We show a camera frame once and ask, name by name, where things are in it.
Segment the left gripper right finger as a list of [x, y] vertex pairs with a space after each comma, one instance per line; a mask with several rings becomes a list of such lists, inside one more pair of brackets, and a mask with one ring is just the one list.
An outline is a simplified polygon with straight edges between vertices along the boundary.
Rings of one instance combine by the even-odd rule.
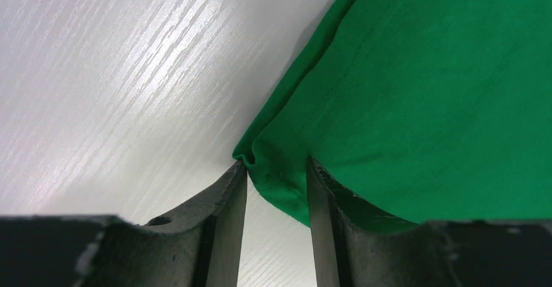
[[550, 286], [551, 221], [401, 219], [315, 159], [307, 196], [319, 286]]

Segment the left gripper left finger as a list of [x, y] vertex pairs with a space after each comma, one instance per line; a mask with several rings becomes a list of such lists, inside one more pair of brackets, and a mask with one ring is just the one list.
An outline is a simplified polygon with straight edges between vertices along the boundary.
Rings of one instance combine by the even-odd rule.
[[145, 225], [116, 215], [3, 216], [1, 285], [235, 286], [246, 202], [238, 161]]

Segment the green t shirt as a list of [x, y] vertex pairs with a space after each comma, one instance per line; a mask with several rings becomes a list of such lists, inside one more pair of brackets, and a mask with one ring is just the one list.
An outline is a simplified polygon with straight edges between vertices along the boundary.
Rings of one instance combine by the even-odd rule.
[[235, 147], [309, 223], [306, 162], [429, 219], [551, 217], [551, 0], [336, 0]]

